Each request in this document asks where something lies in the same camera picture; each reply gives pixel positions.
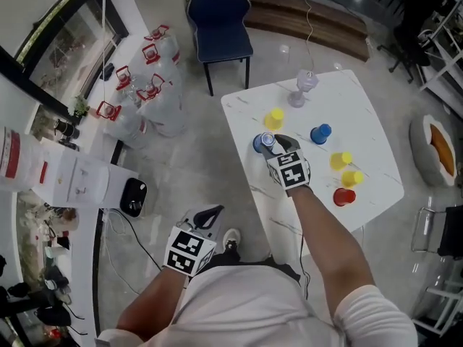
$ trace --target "forearm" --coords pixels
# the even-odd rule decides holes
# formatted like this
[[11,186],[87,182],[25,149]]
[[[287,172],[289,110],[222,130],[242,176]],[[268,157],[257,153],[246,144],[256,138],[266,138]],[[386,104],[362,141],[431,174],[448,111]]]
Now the forearm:
[[186,275],[164,268],[150,285],[122,312],[117,329],[144,341],[169,326],[182,295]]
[[302,232],[325,284],[331,314],[351,291],[374,284],[360,245],[307,188],[289,190]]

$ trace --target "small yellow cup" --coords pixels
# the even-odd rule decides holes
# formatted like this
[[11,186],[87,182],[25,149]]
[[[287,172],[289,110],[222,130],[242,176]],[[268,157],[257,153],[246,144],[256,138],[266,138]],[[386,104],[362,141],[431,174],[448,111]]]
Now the small yellow cup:
[[264,124],[271,131],[280,130],[283,127],[284,112],[281,108],[274,108],[266,114]]
[[333,170],[339,171],[352,163],[352,154],[349,152],[333,153],[330,158],[330,166]]
[[341,182],[344,187],[351,188],[363,182],[363,173],[360,171],[345,171],[342,174]]

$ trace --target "shoe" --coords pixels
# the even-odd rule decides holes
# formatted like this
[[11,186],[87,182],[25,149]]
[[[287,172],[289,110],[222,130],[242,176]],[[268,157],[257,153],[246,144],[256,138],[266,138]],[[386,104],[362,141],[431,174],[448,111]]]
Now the shoe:
[[237,228],[230,228],[224,235],[224,251],[228,249],[238,249],[239,243],[241,242],[241,233]]

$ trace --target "white sleeve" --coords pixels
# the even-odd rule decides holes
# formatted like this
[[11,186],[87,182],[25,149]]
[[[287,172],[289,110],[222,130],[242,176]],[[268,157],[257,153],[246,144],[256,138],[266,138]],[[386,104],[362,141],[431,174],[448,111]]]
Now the white sleeve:
[[338,305],[334,324],[352,347],[417,347],[413,322],[375,286],[362,286]]
[[95,341],[96,347],[138,347],[142,344],[138,335],[120,329],[104,330]]

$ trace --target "gray floor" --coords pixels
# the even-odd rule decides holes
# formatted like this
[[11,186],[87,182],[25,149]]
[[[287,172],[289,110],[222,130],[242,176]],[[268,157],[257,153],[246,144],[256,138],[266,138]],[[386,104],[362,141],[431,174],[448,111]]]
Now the gray floor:
[[[300,68],[313,68],[316,73],[323,73],[336,70],[336,66],[353,70],[359,78],[391,144],[405,196],[366,224],[364,231],[359,229],[354,235],[365,250],[378,287],[400,309],[414,314],[424,288],[434,286],[436,281],[439,286],[454,266],[450,259],[410,252],[415,213],[429,201],[432,207],[442,208],[462,200],[456,188],[431,189],[425,185],[413,163],[408,140],[409,121],[417,113],[432,114],[446,127],[460,156],[459,137],[463,137],[463,123],[447,114],[431,95],[420,93],[417,84],[409,85],[402,68],[390,74],[387,68],[394,60],[373,49],[378,44],[372,38],[370,60],[363,63],[310,43],[312,60],[303,40],[259,30],[249,30],[249,34],[254,48],[250,87],[296,77]],[[148,158],[141,158],[134,152],[128,152],[125,157],[124,165],[154,176],[158,186],[153,213],[133,223],[140,240],[159,263],[162,263],[171,227],[189,208],[208,203],[221,203],[226,208],[222,233],[230,227],[242,231],[239,250],[244,260],[259,260],[268,254],[266,237],[220,104],[223,95],[242,90],[244,69],[244,64],[238,61],[211,65],[215,91],[215,96],[211,97],[202,67],[190,67],[184,99],[188,113],[187,132],[173,139],[156,135]],[[121,233],[120,218],[111,214],[111,221],[114,230]],[[128,226],[126,231],[125,235],[116,235],[109,229],[108,248],[117,271],[136,291],[141,291],[158,271],[137,246]],[[327,320],[320,273],[310,256],[304,257],[303,263],[311,275],[309,300],[320,317]],[[300,271],[298,264],[293,265]],[[102,246],[101,327],[115,326],[123,308],[135,297],[114,273],[105,246]]]

